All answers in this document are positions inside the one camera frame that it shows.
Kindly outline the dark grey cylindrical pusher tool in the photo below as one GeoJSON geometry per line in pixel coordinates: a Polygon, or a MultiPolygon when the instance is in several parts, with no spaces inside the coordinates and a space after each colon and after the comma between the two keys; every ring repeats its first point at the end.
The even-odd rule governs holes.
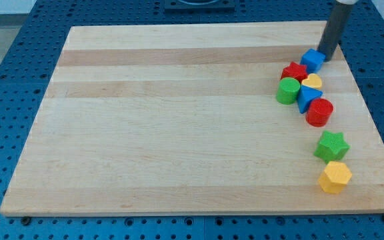
{"type": "Polygon", "coordinates": [[[321,36],[318,52],[324,54],[324,62],[332,59],[344,32],[349,16],[358,0],[335,0],[321,36]]]}

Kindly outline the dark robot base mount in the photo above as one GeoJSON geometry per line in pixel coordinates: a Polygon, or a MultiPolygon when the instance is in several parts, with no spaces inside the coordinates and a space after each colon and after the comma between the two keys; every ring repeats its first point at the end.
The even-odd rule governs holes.
{"type": "Polygon", "coordinates": [[[164,12],[234,10],[235,0],[164,0],[164,12]]]}

